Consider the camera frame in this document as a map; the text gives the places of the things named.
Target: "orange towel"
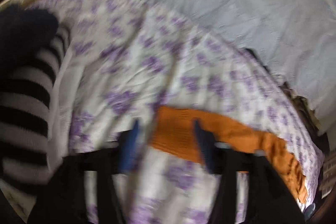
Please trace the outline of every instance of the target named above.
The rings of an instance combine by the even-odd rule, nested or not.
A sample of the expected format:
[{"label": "orange towel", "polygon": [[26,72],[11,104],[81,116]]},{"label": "orange towel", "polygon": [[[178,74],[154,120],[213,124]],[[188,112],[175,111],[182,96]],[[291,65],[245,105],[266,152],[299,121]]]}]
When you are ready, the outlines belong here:
[{"label": "orange towel", "polygon": [[264,150],[293,196],[301,203],[306,202],[305,176],[300,163],[286,150],[286,142],[272,133],[253,130],[229,117],[161,106],[151,146],[185,160],[202,163],[193,134],[193,120],[196,118],[204,130],[213,132],[218,141],[230,143],[237,151],[253,153],[257,149]]}]

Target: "crumpled sheet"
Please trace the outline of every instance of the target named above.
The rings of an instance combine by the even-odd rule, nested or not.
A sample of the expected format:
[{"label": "crumpled sheet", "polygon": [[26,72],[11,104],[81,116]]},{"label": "crumpled sheet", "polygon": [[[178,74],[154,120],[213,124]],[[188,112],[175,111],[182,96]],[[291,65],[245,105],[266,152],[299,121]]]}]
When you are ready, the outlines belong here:
[{"label": "crumpled sheet", "polygon": [[[73,57],[59,91],[73,89],[81,73],[70,152],[99,149],[140,119],[134,170],[115,177],[129,223],[206,223],[218,187],[218,177],[200,164],[146,145],[160,104],[217,112],[285,139],[306,176],[306,205],[312,203],[324,157],[249,53],[151,0],[41,0],[36,6],[75,20]],[[97,223],[95,173],[86,177],[89,220]],[[237,223],[245,217],[247,187],[248,176],[238,174]]]},{"label": "crumpled sheet", "polygon": [[329,130],[336,148],[336,0],[158,1],[236,47],[252,48],[271,73],[308,99],[320,132]]}]

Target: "fabric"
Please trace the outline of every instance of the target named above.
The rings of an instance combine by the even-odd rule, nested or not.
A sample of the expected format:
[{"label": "fabric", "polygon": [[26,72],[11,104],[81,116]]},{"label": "fabric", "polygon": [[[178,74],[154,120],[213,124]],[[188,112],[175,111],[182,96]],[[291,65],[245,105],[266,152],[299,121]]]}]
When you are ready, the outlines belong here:
[{"label": "fabric", "polygon": [[84,172],[97,172],[98,216],[101,224],[125,224],[112,174],[118,173],[119,148],[106,148],[64,158],[29,215],[28,224],[88,223]]},{"label": "fabric", "polygon": [[252,48],[272,74],[308,99],[320,132],[336,136],[336,0],[157,1],[236,47]]},{"label": "fabric", "polygon": [[60,24],[47,46],[0,83],[0,188],[5,196],[21,205],[25,216],[34,205],[34,196],[53,172],[49,154],[49,107],[53,85],[69,46],[69,35],[68,27]]},{"label": "fabric", "polygon": [[0,77],[47,47],[57,28],[57,18],[46,10],[22,10],[18,5],[11,5],[0,11]]},{"label": "fabric", "polygon": [[[58,37],[66,39],[68,44],[71,43],[71,29],[73,27],[73,21],[70,18],[63,20],[62,25],[66,28],[59,30]],[[50,105],[49,105],[49,119],[48,119],[48,165],[51,171],[54,171],[63,160],[63,157],[68,155],[68,131],[61,130],[61,128],[66,127],[68,122],[68,127],[70,127],[70,119],[64,115],[64,109],[68,105],[64,105],[63,102],[65,98],[71,97],[74,94],[74,89],[67,88],[66,93],[59,93],[63,86],[67,86],[67,83],[62,82],[64,75],[70,70],[68,65],[73,56],[71,47],[68,47],[66,54],[63,58],[62,65],[58,71],[52,92],[50,94]]]},{"label": "fabric", "polygon": [[139,121],[136,120],[132,130],[124,132],[118,139],[121,146],[119,173],[126,173],[133,169],[139,131]]},{"label": "fabric", "polygon": [[294,198],[306,203],[307,189],[300,163],[286,150],[286,142],[272,133],[256,131],[229,117],[193,109],[173,109],[161,106],[157,112],[152,147],[184,160],[202,163],[193,133],[193,120],[216,135],[220,142],[229,143],[236,151],[254,153],[264,150],[269,162],[280,174]]},{"label": "fabric", "polygon": [[[68,156],[38,196],[28,224],[87,224],[84,172],[97,172],[98,219],[100,224],[125,224],[112,174],[118,173],[120,146]],[[208,223],[234,223],[236,172],[249,171],[249,203],[245,223],[304,223],[305,219],[287,187],[264,156],[219,149],[222,176]]]},{"label": "fabric", "polygon": [[[72,121],[70,152],[99,150],[139,119],[136,167],[114,178],[130,223],[205,222],[219,183],[200,164],[146,145],[159,105],[218,113],[284,139],[306,176],[300,208],[312,203],[324,157],[250,54],[152,0],[40,0],[35,7],[75,21],[73,57],[59,91],[72,93],[59,105]],[[88,220],[97,223],[95,173],[86,173]],[[238,175],[238,223],[246,215],[247,181]]]},{"label": "fabric", "polygon": [[23,224],[21,218],[24,216],[20,216],[20,209],[12,208],[9,200],[5,198],[2,191],[0,191],[0,219],[3,223],[10,223],[10,224]]},{"label": "fabric", "polygon": [[305,223],[286,185],[264,156],[220,150],[223,175],[209,224],[234,223],[236,187],[233,185],[236,184],[236,173],[245,170],[250,174],[245,224]]}]

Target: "purple floral bedsheet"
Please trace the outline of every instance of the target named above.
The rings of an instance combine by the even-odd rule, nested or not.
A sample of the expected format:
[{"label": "purple floral bedsheet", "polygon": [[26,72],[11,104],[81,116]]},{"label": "purple floral bedsheet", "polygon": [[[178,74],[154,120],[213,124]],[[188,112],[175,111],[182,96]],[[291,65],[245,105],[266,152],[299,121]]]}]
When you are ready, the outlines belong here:
[{"label": "purple floral bedsheet", "polygon": [[[159,105],[217,112],[285,139],[306,175],[306,205],[312,203],[323,155],[285,95],[247,52],[152,0],[41,0],[36,5],[75,20],[69,66],[84,71],[73,103],[69,149],[98,149],[128,130],[135,117],[141,120],[142,153],[134,172],[115,177],[129,223],[206,223],[218,186],[218,177],[201,165],[145,145]],[[87,174],[87,206],[90,221],[97,223],[93,173]],[[239,223],[245,217],[248,176],[237,176]]]}]

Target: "orange cloth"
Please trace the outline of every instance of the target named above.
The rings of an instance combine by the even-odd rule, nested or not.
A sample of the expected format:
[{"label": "orange cloth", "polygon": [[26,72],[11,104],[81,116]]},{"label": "orange cloth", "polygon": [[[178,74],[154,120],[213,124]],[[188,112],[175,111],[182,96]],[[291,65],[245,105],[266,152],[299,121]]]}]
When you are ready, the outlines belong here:
[{"label": "orange cloth", "polygon": [[151,146],[185,160],[202,163],[193,134],[193,121],[200,120],[202,129],[213,132],[216,140],[227,142],[245,153],[265,151],[268,161],[280,174],[288,189],[301,203],[307,199],[305,176],[300,163],[286,150],[286,142],[272,133],[256,131],[229,117],[193,110],[161,106]]}]

